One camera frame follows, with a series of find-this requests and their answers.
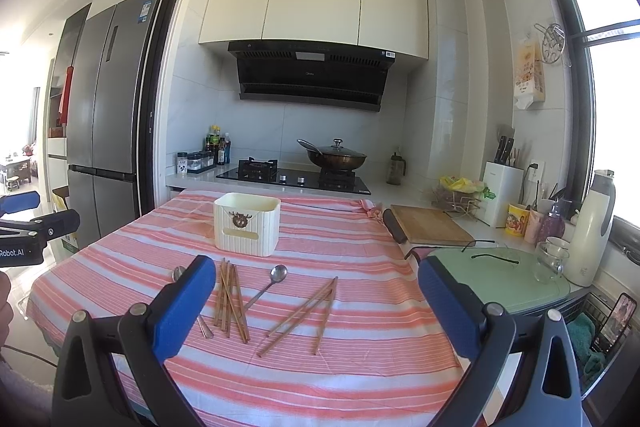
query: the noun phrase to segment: black glass cooktop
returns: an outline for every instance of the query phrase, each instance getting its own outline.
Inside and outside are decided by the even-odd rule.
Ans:
[[[219,174],[216,178],[286,187],[350,192],[352,194],[364,194],[367,196],[371,194],[367,185],[365,185],[353,171],[299,171],[296,169],[280,169],[277,168],[277,164],[273,167],[266,171],[254,171],[241,166],[241,173],[239,169],[232,169]]]

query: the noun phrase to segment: smartphone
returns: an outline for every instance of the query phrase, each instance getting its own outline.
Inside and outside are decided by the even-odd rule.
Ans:
[[[602,329],[596,334],[591,347],[605,355],[615,346],[626,329],[629,319],[636,311],[638,303],[626,293],[621,293]]]

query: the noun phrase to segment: table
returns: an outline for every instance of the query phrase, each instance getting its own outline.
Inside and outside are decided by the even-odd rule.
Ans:
[[[0,172],[2,172],[2,185],[6,186],[6,179],[18,176],[20,180],[28,180],[31,183],[31,159],[29,156],[12,156],[10,160],[0,159]]]
[[[223,192],[185,190],[102,238],[34,283],[27,315],[57,346],[71,315],[120,315],[149,303],[175,266],[197,254],[238,267],[248,301],[275,264],[289,274],[247,313],[251,341],[194,325],[165,366],[210,426],[425,426],[462,377],[449,340],[420,292],[402,251],[376,219],[370,201],[282,198],[280,240],[270,257],[216,249],[213,202]],[[337,296],[320,350],[311,354],[322,312],[314,312],[267,356],[265,332],[338,276]],[[213,328],[215,295],[202,309]],[[121,357],[127,396],[142,398]]]

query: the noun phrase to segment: metal screw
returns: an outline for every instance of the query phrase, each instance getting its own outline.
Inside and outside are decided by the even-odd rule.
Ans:
[[[551,308],[548,312],[546,312],[546,316],[553,320],[553,322],[560,322],[560,320],[562,319],[562,314],[555,308]]]
[[[131,308],[129,313],[131,315],[144,315],[146,312],[146,304],[144,302],[137,302]]]
[[[493,315],[494,317],[499,317],[504,313],[504,308],[500,306],[497,302],[490,302],[486,306],[486,312],[489,315]]]
[[[84,321],[86,318],[86,311],[84,310],[78,310],[76,313],[73,314],[73,316],[71,317],[71,319],[73,320],[73,322],[82,322]]]

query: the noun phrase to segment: human hand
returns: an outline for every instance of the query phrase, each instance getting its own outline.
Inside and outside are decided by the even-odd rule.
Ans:
[[[9,336],[9,323],[14,318],[14,310],[6,300],[11,290],[11,281],[6,273],[0,271],[0,346]]]

